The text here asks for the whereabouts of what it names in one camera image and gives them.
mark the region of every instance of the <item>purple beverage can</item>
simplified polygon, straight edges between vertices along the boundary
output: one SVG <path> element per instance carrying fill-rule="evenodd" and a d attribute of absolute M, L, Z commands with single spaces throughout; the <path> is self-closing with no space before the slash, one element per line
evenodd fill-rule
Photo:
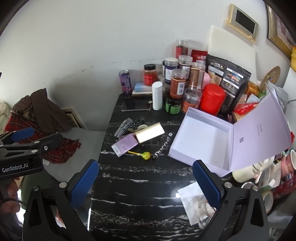
<path fill-rule="evenodd" d="M 119 72 L 119 78 L 121 82 L 122 92 L 125 97 L 131 97 L 131 77 L 128 70 L 122 70 Z"/>

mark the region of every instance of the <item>green jar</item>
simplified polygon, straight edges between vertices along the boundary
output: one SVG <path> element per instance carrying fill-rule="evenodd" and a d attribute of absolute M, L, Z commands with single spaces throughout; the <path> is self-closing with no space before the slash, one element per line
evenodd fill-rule
<path fill-rule="evenodd" d="M 183 99 L 174 99 L 167 94 L 166 102 L 165 102 L 165 111 L 169 114 L 176 115 L 180 113 L 181 105 Z"/>

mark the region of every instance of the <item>blue gripper pad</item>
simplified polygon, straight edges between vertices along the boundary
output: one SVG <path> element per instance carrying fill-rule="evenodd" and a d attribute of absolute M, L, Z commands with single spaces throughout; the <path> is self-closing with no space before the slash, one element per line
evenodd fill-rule
<path fill-rule="evenodd" d="M 34 135 L 35 131 L 33 127 L 29 127 L 23 130 L 16 131 L 12 134 L 11 140 L 13 142 L 19 142 L 21 140 L 27 139 Z"/>
<path fill-rule="evenodd" d="M 71 207 L 80 207 L 99 174 L 99 164 L 95 160 L 89 160 L 81 172 L 76 173 L 69 181 L 67 191 L 70 194 Z"/>
<path fill-rule="evenodd" d="M 221 192 L 207 174 L 207 171 L 208 173 L 210 173 L 210 171 L 208 169 L 206 171 L 205 168 L 203 168 L 198 161 L 195 161 L 192 165 L 193 176 L 210 206 L 219 209 L 221 206 Z"/>

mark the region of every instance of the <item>blue textured fingertip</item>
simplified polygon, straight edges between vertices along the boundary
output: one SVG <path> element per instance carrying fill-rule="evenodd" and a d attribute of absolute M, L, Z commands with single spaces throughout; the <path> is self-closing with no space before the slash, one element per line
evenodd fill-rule
<path fill-rule="evenodd" d="M 99 164 L 97 161 L 93 161 L 71 192 L 70 205 L 73 209 L 82 205 L 98 174 Z"/>
<path fill-rule="evenodd" d="M 197 161 L 192 165 L 192 173 L 210 206 L 218 209 L 221 206 L 221 193 Z"/>
<path fill-rule="evenodd" d="M 11 140 L 13 142 L 19 142 L 21 140 L 27 139 L 34 135 L 35 131 L 33 127 L 29 127 L 23 130 L 16 131 L 12 134 Z"/>

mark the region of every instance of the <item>gray cushion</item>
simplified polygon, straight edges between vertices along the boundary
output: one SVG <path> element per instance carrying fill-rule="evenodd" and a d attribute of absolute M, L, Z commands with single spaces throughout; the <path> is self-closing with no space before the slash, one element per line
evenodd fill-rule
<path fill-rule="evenodd" d="M 44 168 L 59 182 L 68 182 L 76 172 L 82 170 L 90 159 L 99 160 L 105 133 L 103 131 L 88 131 L 77 127 L 63 132 L 62 135 L 65 138 L 79 139 L 81 147 L 65 163 L 54 164 L 43 160 Z"/>

